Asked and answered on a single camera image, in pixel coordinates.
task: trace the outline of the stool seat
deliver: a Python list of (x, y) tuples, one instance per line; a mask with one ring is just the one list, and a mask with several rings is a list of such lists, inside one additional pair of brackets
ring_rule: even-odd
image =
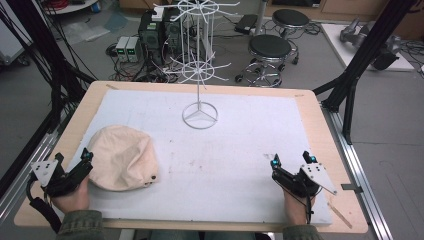
[(272, 14), (272, 21), (280, 27), (301, 28), (309, 23), (309, 18), (296, 10), (280, 9)]
[(258, 35), (249, 42), (249, 50), (255, 57), (262, 59), (283, 59), (290, 53), (287, 40), (274, 35)]

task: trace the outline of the beige hat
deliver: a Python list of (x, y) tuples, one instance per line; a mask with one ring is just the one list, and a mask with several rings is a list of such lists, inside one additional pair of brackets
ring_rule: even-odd
[(100, 129), (87, 149), (93, 152), (91, 181), (110, 191), (147, 187), (157, 181), (158, 164), (150, 136), (112, 125)]

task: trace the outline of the chair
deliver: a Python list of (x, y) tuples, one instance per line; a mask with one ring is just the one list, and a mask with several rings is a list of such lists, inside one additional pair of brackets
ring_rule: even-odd
[(296, 53), (296, 57), (293, 59), (292, 63), (297, 64), (299, 61), (299, 47), (293, 41), (287, 39), (287, 36), (297, 30), (305, 28), (309, 24), (309, 18), (296, 10), (280, 9), (272, 14), (272, 21), (275, 25), (283, 28), (283, 32), (280, 33), (280, 36), (295, 46), (294, 53)]
[[(274, 35), (258, 35), (249, 41), (249, 53), (255, 58), (250, 61), (242, 74), (237, 75), (237, 83), (246, 79), (249, 86), (278, 87), (282, 83), (281, 72), (284, 70), (284, 61), (292, 51), (290, 43)], [(272, 63), (282, 62), (278, 67)]]

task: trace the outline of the person's left hand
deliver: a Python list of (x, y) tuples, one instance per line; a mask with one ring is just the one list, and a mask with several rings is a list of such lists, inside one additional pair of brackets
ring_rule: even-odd
[(78, 210), (87, 210), (90, 205), (88, 197), (88, 176), (82, 180), (81, 184), (74, 192), (61, 197), (52, 198), (53, 204), (63, 213)]

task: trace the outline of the forearm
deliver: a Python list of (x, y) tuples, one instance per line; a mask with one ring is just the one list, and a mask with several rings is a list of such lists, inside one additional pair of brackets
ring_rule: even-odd
[(81, 210), (67, 213), (56, 240), (74, 239), (104, 239), (101, 212)]
[(284, 240), (323, 240), (315, 226), (295, 225), (283, 230)]

